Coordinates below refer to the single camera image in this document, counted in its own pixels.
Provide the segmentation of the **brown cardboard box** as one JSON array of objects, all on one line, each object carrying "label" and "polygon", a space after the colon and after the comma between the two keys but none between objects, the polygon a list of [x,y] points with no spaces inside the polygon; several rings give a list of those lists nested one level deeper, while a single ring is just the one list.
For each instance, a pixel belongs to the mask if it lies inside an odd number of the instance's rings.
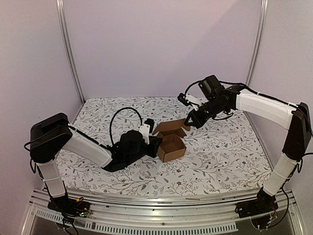
[{"label": "brown cardboard box", "polygon": [[183,157],[186,145],[183,139],[187,136],[186,131],[190,131],[190,126],[184,125],[185,119],[161,122],[153,131],[153,135],[162,138],[162,143],[158,148],[157,155],[165,163]]}]

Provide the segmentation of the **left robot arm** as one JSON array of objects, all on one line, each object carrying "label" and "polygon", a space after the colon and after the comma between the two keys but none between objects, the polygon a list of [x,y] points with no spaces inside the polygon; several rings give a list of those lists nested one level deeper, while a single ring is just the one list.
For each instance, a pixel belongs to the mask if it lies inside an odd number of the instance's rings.
[{"label": "left robot arm", "polygon": [[107,172],[120,171],[144,156],[157,156],[162,139],[151,135],[153,124],[147,119],[138,130],[127,131],[119,141],[105,146],[71,125],[66,114],[58,113],[31,127],[24,148],[41,173],[54,205],[61,212],[69,212],[73,203],[65,196],[66,187],[57,166],[59,153],[70,152]]}]

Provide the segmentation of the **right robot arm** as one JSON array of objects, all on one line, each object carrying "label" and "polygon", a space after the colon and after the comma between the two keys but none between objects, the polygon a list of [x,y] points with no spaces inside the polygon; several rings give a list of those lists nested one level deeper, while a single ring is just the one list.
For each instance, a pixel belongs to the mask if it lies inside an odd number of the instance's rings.
[{"label": "right robot arm", "polygon": [[262,187],[281,156],[287,130],[265,118],[236,111],[229,120],[209,120],[185,137],[191,175],[186,194],[224,193]]}]

